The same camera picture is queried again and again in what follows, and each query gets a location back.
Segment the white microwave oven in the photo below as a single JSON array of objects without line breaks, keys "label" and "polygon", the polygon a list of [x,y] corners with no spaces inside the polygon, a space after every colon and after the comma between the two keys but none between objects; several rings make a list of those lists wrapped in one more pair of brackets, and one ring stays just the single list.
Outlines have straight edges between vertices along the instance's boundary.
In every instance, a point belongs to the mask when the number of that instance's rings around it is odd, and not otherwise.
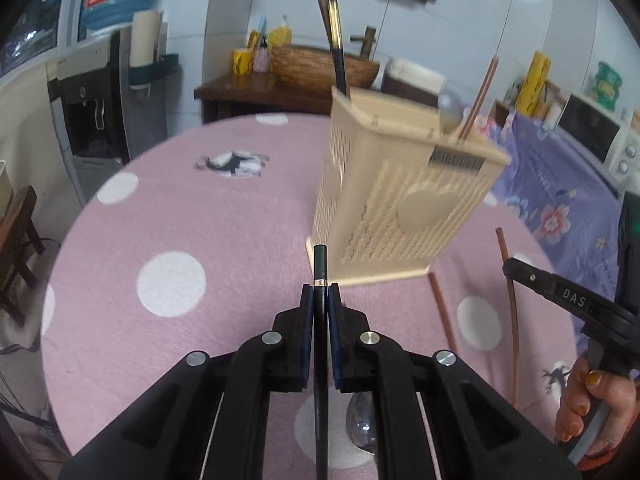
[{"label": "white microwave oven", "polygon": [[639,133],[602,105],[570,93],[556,131],[593,166],[616,194],[639,179]]}]

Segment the black chopstick thin band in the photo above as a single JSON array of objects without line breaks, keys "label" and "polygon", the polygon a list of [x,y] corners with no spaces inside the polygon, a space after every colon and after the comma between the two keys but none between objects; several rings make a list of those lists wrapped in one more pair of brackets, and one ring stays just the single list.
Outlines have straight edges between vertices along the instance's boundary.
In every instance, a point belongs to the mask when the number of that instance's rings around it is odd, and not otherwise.
[{"label": "black chopstick thin band", "polygon": [[326,246],[314,246],[314,426],[316,427],[316,473],[328,478],[329,463],[329,365],[326,329]]}]

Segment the wooden handled dark spoon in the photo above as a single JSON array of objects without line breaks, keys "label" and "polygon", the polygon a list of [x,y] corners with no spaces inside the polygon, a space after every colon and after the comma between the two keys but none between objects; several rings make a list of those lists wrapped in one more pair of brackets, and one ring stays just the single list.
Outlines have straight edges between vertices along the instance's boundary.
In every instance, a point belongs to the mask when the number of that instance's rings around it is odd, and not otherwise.
[{"label": "wooden handled dark spoon", "polygon": [[345,427],[349,440],[356,448],[373,456],[378,454],[374,406],[370,392],[352,395],[346,412]]}]

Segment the pink polka dot tablecloth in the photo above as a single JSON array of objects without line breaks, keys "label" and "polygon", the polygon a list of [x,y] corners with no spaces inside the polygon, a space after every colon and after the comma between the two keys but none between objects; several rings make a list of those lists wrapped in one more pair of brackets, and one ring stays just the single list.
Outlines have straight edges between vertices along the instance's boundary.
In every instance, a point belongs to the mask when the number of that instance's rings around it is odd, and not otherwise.
[{"label": "pink polka dot tablecloth", "polygon": [[[278,313],[298,307],[304,285],[314,288],[306,240],[330,125],[264,115],[195,129],[142,155],[88,203],[56,259],[42,323],[44,372],[70,458],[188,353],[235,352],[271,330]],[[455,355],[511,404],[510,313],[496,229],[515,255],[536,263],[544,256],[488,194],[427,274],[442,290]],[[343,306],[364,313],[371,330],[432,356],[449,349],[427,274],[354,286],[328,279],[326,292],[337,285]],[[570,318],[521,292],[518,326],[516,410],[551,442],[556,396],[575,355]],[[381,479],[375,456],[346,434],[353,393],[334,384],[328,312],[326,329],[328,479]],[[312,310],[308,384],[270,396],[258,479],[318,479],[315,447]]]}]

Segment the yellow package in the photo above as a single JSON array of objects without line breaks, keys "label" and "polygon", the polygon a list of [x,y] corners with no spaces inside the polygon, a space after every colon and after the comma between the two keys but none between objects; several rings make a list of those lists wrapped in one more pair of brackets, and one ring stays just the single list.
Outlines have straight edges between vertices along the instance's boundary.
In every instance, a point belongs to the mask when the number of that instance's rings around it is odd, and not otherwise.
[{"label": "yellow package", "polygon": [[540,51],[536,51],[515,103],[515,109],[520,114],[527,117],[533,116],[550,67],[551,58]]}]

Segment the translucent plastic spoon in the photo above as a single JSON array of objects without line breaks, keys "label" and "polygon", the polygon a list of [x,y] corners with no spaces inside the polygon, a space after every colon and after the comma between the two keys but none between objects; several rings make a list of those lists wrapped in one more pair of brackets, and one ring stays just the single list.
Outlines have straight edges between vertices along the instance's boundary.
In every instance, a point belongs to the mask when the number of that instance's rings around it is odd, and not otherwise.
[{"label": "translucent plastic spoon", "polygon": [[459,127],[464,117],[464,104],[456,92],[448,87],[442,88],[437,97],[437,107],[446,127],[450,130]]}]

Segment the yellow soap bottle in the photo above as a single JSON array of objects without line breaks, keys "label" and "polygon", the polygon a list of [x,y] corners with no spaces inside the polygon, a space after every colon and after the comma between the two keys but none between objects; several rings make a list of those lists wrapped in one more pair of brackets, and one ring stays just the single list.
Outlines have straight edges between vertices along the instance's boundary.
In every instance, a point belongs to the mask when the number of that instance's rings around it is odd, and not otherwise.
[{"label": "yellow soap bottle", "polygon": [[288,26],[288,17],[282,16],[282,23],[268,32],[267,46],[270,51],[280,47],[287,46],[292,41],[292,29]]}]

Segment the woven wicker basket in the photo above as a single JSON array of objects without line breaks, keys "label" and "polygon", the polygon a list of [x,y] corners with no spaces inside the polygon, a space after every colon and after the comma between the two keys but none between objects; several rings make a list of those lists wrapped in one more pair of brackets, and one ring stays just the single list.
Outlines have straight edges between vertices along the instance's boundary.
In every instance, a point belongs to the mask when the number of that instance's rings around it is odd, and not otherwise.
[{"label": "woven wicker basket", "polygon": [[[369,89],[380,70],[380,63],[345,54],[349,87]],[[271,71],[280,84],[310,93],[330,93],[335,86],[333,55],[329,50],[288,44],[271,51]]]}]

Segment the yellow mug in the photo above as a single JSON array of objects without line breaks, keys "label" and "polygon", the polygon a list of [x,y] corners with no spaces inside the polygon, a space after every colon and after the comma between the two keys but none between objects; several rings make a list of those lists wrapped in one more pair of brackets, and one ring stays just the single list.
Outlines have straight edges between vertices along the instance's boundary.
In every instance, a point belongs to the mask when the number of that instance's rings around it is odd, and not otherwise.
[{"label": "yellow mug", "polygon": [[254,51],[250,49],[235,49],[232,52],[232,72],[235,75],[253,73]]}]

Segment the purple floral cloth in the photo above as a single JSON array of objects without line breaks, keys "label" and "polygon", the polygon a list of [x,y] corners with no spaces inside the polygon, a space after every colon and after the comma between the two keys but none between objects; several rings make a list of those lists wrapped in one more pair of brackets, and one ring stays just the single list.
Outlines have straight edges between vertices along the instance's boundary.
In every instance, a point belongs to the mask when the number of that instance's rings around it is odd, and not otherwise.
[{"label": "purple floral cloth", "polygon": [[512,157],[491,193],[523,222],[556,274],[612,300],[622,204],[581,154],[542,122],[512,112],[480,134]]}]

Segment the wooden chair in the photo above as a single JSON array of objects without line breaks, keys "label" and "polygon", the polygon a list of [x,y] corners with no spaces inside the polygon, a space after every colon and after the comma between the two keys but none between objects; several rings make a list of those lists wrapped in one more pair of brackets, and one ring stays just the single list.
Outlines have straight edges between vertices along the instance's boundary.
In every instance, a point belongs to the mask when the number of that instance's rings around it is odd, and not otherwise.
[{"label": "wooden chair", "polygon": [[9,297],[9,290],[18,275],[29,289],[38,285],[30,270],[21,244],[29,242],[37,255],[46,251],[35,223],[32,221],[37,194],[31,185],[20,188],[10,200],[6,215],[1,220],[1,310],[18,326],[25,324],[25,313]]}]

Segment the black chopstick gold band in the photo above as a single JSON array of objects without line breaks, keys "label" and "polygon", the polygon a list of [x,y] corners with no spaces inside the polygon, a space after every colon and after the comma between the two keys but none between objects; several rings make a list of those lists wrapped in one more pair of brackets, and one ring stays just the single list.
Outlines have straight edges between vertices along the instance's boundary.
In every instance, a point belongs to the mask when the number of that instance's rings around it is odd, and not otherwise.
[{"label": "black chopstick gold band", "polygon": [[333,56],[336,88],[348,96],[340,7],[337,0],[318,0],[318,5]]}]

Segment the dark wooden side table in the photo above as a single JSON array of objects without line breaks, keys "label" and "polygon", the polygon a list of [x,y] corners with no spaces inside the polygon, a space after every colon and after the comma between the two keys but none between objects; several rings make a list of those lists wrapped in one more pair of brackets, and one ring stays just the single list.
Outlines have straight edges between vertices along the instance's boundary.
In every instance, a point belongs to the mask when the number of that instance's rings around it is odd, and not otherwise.
[{"label": "dark wooden side table", "polygon": [[203,122],[262,113],[302,113],[329,116],[331,96],[280,84],[273,74],[227,74],[193,91],[202,103]]}]

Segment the green package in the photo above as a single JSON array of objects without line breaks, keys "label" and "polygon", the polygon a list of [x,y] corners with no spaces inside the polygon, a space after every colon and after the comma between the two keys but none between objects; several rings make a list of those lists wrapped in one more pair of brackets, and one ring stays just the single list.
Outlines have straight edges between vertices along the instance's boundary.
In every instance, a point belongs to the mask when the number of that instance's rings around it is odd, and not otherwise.
[{"label": "green package", "polygon": [[599,62],[597,73],[593,79],[593,99],[607,110],[614,112],[622,84],[622,77],[612,66],[605,62]]}]

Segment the brown rice cooker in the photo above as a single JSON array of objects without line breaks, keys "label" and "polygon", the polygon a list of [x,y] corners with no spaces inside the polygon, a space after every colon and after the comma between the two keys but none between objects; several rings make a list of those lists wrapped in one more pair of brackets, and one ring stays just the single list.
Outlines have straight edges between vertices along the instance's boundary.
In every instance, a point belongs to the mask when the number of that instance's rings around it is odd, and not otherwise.
[{"label": "brown rice cooker", "polygon": [[391,96],[438,107],[438,96],[447,78],[403,58],[390,58],[385,65],[381,91]]}]

